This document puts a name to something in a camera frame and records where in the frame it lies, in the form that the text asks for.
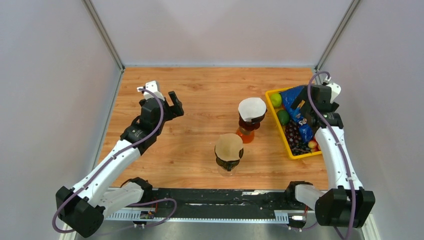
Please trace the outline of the white paper coffee filter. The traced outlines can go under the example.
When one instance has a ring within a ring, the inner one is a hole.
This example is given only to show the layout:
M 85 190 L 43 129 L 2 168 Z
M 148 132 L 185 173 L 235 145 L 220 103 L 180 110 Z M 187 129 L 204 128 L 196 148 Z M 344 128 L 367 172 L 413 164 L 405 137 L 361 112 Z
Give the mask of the white paper coffee filter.
M 249 97 L 238 105 L 238 113 L 244 122 L 260 122 L 267 112 L 266 103 L 259 97 Z

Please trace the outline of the brown plastic coffee dripper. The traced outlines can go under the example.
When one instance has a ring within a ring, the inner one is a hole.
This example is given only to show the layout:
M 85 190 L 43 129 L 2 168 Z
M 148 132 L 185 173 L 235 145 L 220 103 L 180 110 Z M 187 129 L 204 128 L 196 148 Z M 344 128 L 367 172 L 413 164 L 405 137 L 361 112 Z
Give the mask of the brown plastic coffee dripper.
M 267 113 L 267 110 L 265 111 L 239 110 L 238 125 L 247 131 L 257 130 L 261 126 L 261 122 L 264 120 L 266 113 Z

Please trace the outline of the brown paper coffee filter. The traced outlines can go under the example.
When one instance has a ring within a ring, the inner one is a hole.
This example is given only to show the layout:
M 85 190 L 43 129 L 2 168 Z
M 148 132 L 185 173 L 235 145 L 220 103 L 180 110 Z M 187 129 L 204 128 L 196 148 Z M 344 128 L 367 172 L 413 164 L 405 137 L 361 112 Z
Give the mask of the brown paper coffee filter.
M 240 160 L 241 151 L 244 149 L 243 141 L 240 136 L 235 133 L 226 133 L 218 137 L 215 143 L 215 154 L 223 161 Z

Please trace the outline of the olive plastic coffee dripper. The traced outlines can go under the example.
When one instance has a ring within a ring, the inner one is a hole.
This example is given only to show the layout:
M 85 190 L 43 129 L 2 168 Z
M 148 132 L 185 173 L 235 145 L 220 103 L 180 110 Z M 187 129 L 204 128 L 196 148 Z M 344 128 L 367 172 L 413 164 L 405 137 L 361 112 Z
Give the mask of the olive plastic coffee dripper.
M 215 161 L 217 165 L 221 167 L 223 170 L 227 172 L 231 172 L 235 167 L 239 165 L 243 155 L 244 155 L 243 148 L 238 153 L 238 160 L 222 160 L 220 157 L 218 157 L 217 153 L 215 153 L 215 157 L 216 157 Z

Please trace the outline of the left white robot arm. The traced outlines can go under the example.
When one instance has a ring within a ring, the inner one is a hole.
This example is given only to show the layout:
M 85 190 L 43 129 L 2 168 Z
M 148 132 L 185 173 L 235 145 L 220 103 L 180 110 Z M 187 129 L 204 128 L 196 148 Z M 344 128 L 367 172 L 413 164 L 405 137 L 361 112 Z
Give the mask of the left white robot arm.
M 57 210 L 51 221 L 56 232 L 77 232 L 88 238 L 111 214 L 124 207 L 147 207 L 152 203 L 153 193 L 140 178 L 111 192 L 108 189 L 157 141 L 165 122 L 183 116 L 184 109 L 174 91 L 168 93 L 173 105 L 169 105 L 165 97 L 160 97 L 158 90 L 140 87 L 138 91 L 144 96 L 139 102 L 141 113 L 124 130 L 105 159 L 73 187 L 62 186 L 56 192 Z

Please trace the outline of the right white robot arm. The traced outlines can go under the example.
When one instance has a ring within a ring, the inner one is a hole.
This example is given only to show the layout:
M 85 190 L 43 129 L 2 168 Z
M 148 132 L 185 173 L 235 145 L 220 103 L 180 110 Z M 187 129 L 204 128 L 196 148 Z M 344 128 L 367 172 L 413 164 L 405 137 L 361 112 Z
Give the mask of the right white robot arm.
M 291 181 L 285 201 L 292 209 L 306 205 L 315 211 L 321 226 L 361 228 L 366 222 L 376 198 L 365 190 L 350 160 L 344 124 L 336 112 L 335 87 L 330 85 L 300 85 L 285 90 L 283 104 L 308 126 L 321 149 L 327 171 L 329 190 L 321 192 L 307 181 Z

